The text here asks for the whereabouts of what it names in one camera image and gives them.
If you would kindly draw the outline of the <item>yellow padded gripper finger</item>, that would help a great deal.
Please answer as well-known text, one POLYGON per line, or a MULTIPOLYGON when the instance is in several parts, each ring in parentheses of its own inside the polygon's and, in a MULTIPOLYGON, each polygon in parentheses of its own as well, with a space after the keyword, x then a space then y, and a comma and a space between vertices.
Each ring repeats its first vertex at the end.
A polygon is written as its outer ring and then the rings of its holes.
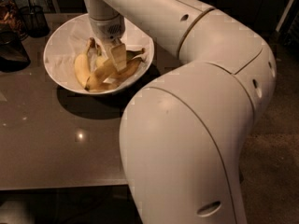
POLYGON ((106 52, 118 72, 126 68, 126 47, 123 43, 106 45, 106 52))

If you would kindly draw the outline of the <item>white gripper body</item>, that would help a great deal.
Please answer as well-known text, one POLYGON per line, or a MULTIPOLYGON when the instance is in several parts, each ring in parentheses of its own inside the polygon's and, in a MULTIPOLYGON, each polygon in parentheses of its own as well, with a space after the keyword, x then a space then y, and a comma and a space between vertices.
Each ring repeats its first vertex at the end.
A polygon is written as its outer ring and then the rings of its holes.
POLYGON ((125 22, 122 15, 108 20, 89 18, 93 32, 101 41, 110 42, 122 38, 125 32, 125 22))

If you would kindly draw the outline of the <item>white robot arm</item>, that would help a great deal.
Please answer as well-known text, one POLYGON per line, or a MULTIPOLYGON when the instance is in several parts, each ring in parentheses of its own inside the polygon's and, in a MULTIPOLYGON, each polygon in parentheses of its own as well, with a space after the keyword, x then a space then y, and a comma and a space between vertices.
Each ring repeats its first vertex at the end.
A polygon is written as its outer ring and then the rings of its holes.
POLYGON ((268 44, 198 0, 84 2, 99 38, 128 20, 179 60, 121 118, 121 161, 142 223, 247 224, 239 156, 276 86, 268 44))

